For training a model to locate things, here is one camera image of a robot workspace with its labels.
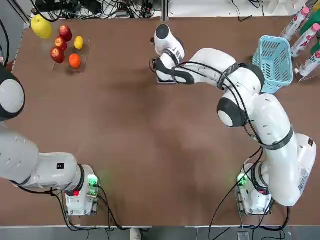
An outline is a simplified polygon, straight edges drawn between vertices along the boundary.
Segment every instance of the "brown table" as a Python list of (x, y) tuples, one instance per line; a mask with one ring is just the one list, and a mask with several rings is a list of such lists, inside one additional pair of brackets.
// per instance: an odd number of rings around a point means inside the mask
[[(188, 60), (201, 48), (224, 51), (239, 62), (253, 56), (262, 35), (278, 36), (290, 17), (171, 18)], [(7, 125), (41, 152), (69, 152), (102, 179), (112, 210), (123, 226), (208, 226), (258, 145), (242, 128), (228, 128), (216, 107), (222, 93), (209, 85), (157, 85), (148, 62), (159, 19), (68, 20), (92, 47), (85, 72), (48, 70), (40, 39), (24, 31), (13, 73), (26, 92), (23, 113)], [(320, 84), (293, 83), (276, 95), (297, 133), (320, 143)], [(290, 225), (320, 225), (319, 157)], [(63, 225), (49, 196), (30, 195), (0, 180), (1, 226)], [(286, 209), (275, 204), (265, 225), (281, 225)], [(245, 217), (257, 224), (258, 217)], [(106, 226), (107, 211), (74, 223)], [(239, 225), (232, 193), (213, 225)]]

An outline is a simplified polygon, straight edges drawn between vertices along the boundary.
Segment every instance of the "pink bottle cap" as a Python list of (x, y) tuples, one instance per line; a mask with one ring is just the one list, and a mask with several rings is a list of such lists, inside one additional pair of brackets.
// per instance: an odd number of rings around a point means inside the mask
[(317, 33), (320, 30), (320, 25), (318, 23), (315, 23), (312, 25), (312, 31), (314, 33)]
[(310, 9), (307, 8), (307, 7), (304, 7), (304, 8), (302, 8), (302, 10), (301, 10), (301, 14), (302, 14), (303, 16), (307, 16), (307, 15), (309, 14), (309, 12), (310, 12)]

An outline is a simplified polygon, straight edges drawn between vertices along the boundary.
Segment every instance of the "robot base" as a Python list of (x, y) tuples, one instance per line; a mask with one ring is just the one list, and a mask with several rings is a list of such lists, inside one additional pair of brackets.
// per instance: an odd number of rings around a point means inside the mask
[[(245, 175), (244, 170), (237, 177), (237, 181)], [(270, 210), (271, 194), (263, 195), (258, 192), (248, 176), (245, 175), (241, 182), (236, 187), (237, 190), (237, 204), (239, 209), (246, 215), (263, 215)]]
[(82, 189), (74, 196), (65, 195), (65, 202), (69, 216), (94, 216), (98, 209), (98, 188), (90, 186), (91, 181), (96, 181), (93, 169), (88, 165), (82, 165), (84, 170), (84, 183)]

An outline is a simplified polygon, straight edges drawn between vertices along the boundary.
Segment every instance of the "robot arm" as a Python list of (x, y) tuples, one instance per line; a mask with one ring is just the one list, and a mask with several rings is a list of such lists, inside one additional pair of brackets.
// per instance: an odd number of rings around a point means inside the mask
[(91, 215), (98, 201), (92, 168), (77, 164), (70, 153), (39, 153), (33, 142), (4, 124), (23, 111), (25, 101), (19, 80), (0, 64), (0, 177), (22, 188), (64, 190), (69, 215)]
[[(260, 94), (265, 81), (263, 72), (252, 64), (237, 64), (230, 55), (211, 48), (199, 50), (190, 61), (181, 64), (183, 59), (179, 56), (184, 56), (185, 51), (181, 54), (182, 44), (167, 25), (160, 25), (154, 38), (161, 38), (160, 45), (155, 41), (156, 52), (160, 54), (155, 66), (156, 75), (162, 82), (206, 83), (224, 90), (217, 105), (221, 121), (228, 127), (243, 126), (243, 119), (251, 121), (261, 139), (266, 160), (251, 171), (251, 178), (256, 179), (256, 184), (247, 186), (251, 199), (246, 211), (252, 213), (255, 208), (255, 213), (261, 214), (260, 208), (263, 213), (266, 204), (261, 204), (261, 199), (270, 202), (270, 194), (284, 206), (296, 204), (313, 168), (317, 146), (308, 136), (294, 133), (285, 110), (275, 96)], [(228, 76), (233, 84), (212, 68)]]

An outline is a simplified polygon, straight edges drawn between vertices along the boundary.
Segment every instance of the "shoe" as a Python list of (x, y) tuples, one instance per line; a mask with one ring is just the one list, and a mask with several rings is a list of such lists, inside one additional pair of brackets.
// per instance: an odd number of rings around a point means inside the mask
[(141, 240), (141, 232), (139, 228), (130, 229), (130, 240)]

